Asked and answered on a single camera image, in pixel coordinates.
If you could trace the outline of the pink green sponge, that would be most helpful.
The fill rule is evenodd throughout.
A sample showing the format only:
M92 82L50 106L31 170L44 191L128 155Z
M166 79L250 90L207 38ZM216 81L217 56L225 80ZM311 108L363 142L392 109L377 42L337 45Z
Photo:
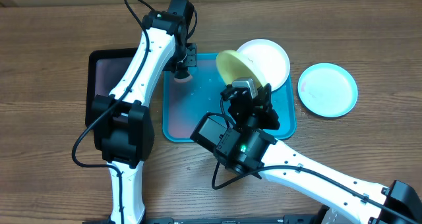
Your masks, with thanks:
M174 80L177 83L186 83L192 79L192 75L188 72L188 70L177 70L174 73Z

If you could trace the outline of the yellow plate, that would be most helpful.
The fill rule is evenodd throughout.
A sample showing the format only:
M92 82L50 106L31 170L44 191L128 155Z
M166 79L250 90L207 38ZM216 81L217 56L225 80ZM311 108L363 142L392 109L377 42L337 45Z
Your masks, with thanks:
M217 54L216 66L226 85L238 78L252 78L255 86L267 85L268 81L261 69L245 55L234 50L224 50Z

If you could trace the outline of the white plate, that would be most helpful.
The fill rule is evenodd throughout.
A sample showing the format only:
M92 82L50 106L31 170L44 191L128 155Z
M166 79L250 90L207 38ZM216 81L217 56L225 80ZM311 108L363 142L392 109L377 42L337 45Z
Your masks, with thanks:
M273 92L286 82L290 74L290 61L279 44L267 39L255 39L241 45L237 52L260 69Z

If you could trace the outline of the light blue plate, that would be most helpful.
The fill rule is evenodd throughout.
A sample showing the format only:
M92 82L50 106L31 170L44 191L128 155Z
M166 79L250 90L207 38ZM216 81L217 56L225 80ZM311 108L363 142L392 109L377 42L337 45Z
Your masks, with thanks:
M298 80L302 104L321 117L342 117L356 105L359 90L354 77L333 63L317 63L305 69Z

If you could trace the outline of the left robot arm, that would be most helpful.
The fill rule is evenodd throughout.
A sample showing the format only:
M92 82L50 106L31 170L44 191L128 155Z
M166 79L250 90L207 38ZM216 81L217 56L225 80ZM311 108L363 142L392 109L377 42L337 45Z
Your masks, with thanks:
M188 40L197 24L189 0L171 0L165 11L151 9L138 18L138 48L117 85L106 96L94 96L87 129L111 176L113 209L106 223L142 223L142 167L154 144L150 100L163 71L178 81L191 79L196 45Z

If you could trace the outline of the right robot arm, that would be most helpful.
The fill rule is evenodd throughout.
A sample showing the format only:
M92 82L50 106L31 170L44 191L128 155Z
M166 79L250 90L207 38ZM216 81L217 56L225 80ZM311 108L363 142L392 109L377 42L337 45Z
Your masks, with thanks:
M280 124L272 108L271 86L257 89L229 84L221 92L229 101L220 124L208 112L197 124L191 140L212 152L218 165L236 176L214 190L250 175L297 190L332 208L351 223L420 223L421 200L406 183L391 186L362 181L313 161L265 130Z

